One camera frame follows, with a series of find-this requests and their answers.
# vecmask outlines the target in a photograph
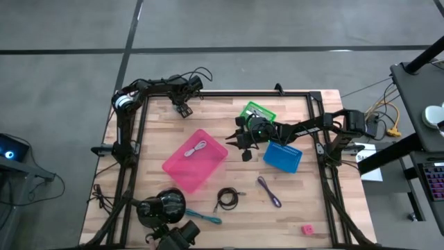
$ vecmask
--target small pink block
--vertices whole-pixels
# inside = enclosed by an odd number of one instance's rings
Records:
[[[304,233],[305,235],[312,235],[314,233],[313,226],[311,226],[310,224],[301,226],[300,229],[302,229],[302,233]]]

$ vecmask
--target table leg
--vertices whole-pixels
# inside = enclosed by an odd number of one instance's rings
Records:
[[[419,151],[421,149],[421,141],[419,140],[418,135],[413,133],[399,142],[376,152],[365,160],[360,161],[358,163],[359,171],[361,174],[368,173],[386,163],[397,160],[412,151]]]

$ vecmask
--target teal cable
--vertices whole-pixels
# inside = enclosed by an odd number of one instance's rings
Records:
[[[189,208],[186,209],[185,214],[192,216],[192,217],[204,219],[204,220],[212,222],[214,224],[218,224],[218,225],[222,224],[222,219],[219,219],[218,217],[204,216],[204,215],[201,215],[200,213],[193,211]]]

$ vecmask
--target white cable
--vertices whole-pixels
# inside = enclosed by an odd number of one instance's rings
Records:
[[[195,151],[197,151],[199,149],[203,149],[205,146],[207,146],[207,142],[204,140],[201,140],[193,149],[186,151],[184,155],[185,155],[185,157],[188,157],[188,156],[192,155]]]

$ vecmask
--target white paper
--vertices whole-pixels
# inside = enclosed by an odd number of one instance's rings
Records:
[[[356,155],[356,162],[360,162],[361,160],[373,155],[376,153],[376,148],[374,144],[366,144],[366,143],[358,143],[355,142],[356,145],[363,145],[365,146],[364,150],[361,150]],[[381,169],[377,168],[371,172],[368,172],[367,174],[363,174],[361,176],[361,180],[363,181],[382,181],[382,175],[381,175]]]

